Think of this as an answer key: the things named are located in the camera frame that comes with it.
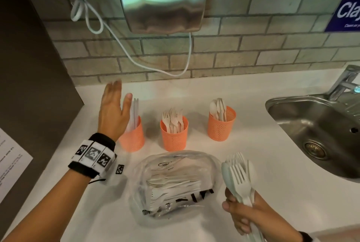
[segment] utensil holder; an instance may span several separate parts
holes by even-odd
[[[218,142],[225,141],[229,137],[236,118],[235,110],[233,110],[229,106],[226,107],[225,114],[226,114],[227,122],[218,121],[209,113],[207,134],[211,139],[216,140]]]
[[[188,126],[189,122],[186,117],[182,117],[184,122],[184,130],[180,133],[168,133],[166,131],[166,126],[163,121],[160,122],[162,140],[164,142],[164,148],[166,151],[179,151],[184,150],[186,146],[186,140],[188,138]]]
[[[145,138],[141,117],[138,116],[138,126],[133,131],[124,133],[119,138],[121,147],[127,152],[135,152],[144,146]]]

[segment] person's left hand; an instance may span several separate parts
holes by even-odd
[[[124,134],[128,125],[130,107],[133,100],[131,93],[126,94],[121,110],[121,87],[121,81],[115,81],[106,85],[101,99],[99,126],[97,128],[99,133],[110,137],[115,142]]]

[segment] white paper sheet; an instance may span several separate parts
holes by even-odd
[[[0,203],[32,160],[32,156],[0,128]]]

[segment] plastic bag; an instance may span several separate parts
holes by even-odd
[[[198,176],[201,181],[200,190],[158,208],[151,208],[149,191],[151,194],[153,187],[147,181],[155,175],[172,174]],[[205,207],[208,202],[216,201],[216,194],[222,183],[221,163],[212,155],[190,150],[152,155],[141,161],[133,170],[133,175],[129,179],[129,202],[133,210],[135,209],[133,213],[137,214],[136,217],[141,213],[143,217],[169,219],[193,213],[196,209]]]

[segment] sink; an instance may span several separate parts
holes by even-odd
[[[285,97],[268,100],[266,109],[314,163],[360,183],[360,121],[343,104],[321,95]]]

